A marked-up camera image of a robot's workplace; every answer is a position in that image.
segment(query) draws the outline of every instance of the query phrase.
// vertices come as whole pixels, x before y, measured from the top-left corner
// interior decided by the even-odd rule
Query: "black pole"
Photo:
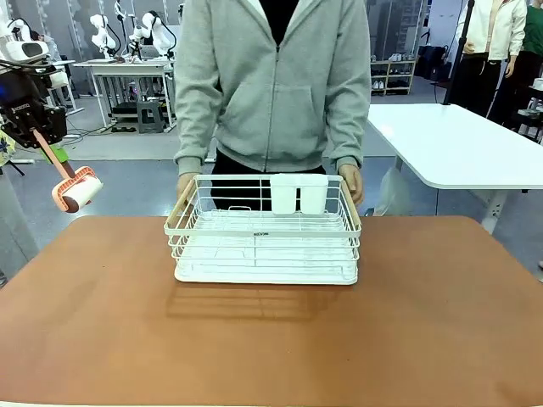
[[[462,35],[460,36],[460,39],[458,40],[458,50],[456,51],[455,63],[452,65],[451,81],[449,82],[449,88],[447,89],[447,93],[445,94],[445,100],[443,101],[444,105],[451,104],[451,90],[452,90],[452,87],[455,85],[456,72],[458,71],[458,65],[460,65],[460,61],[462,60],[462,53],[464,51],[464,46],[466,45],[466,42],[467,42],[467,29],[469,29],[469,22],[472,19],[472,12],[473,12],[474,5],[475,5],[475,0],[468,0],[466,20],[464,21],[464,28],[462,30]]]

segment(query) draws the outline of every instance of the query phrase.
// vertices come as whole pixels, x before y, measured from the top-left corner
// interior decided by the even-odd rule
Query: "gray plastic stool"
[[[137,123],[140,133],[163,132],[165,121],[159,102],[137,102]]]

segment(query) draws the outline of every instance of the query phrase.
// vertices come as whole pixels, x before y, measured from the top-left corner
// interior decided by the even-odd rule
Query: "person's left hand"
[[[360,169],[356,165],[343,164],[339,167],[338,173],[347,183],[350,196],[353,198],[355,205],[360,205],[364,200],[364,181]]]
[[[509,64],[507,64],[507,68],[506,68],[506,78],[510,78],[512,76],[512,73],[515,71],[515,63],[514,62],[510,62]]]

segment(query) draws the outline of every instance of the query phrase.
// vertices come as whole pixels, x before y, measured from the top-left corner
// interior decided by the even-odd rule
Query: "gray hoodie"
[[[180,175],[200,172],[213,135],[254,170],[314,169],[328,140],[338,167],[361,165],[365,0],[299,0],[279,46],[259,0],[187,0],[175,74]]]

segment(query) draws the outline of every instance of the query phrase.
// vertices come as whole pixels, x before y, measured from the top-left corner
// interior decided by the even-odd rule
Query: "sleeve cuff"
[[[202,172],[202,160],[198,157],[181,157],[177,160],[179,165],[179,176],[195,172],[197,174]]]
[[[339,168],[341,168],[341,166],[345,164],[350,164],[350,165],[354,165],[355,167],[360,167],[356,158],[348,156],[348,157],[343,157],[341,159],[338,159],[338,161],[336,161],[336,170],[339,171]]]

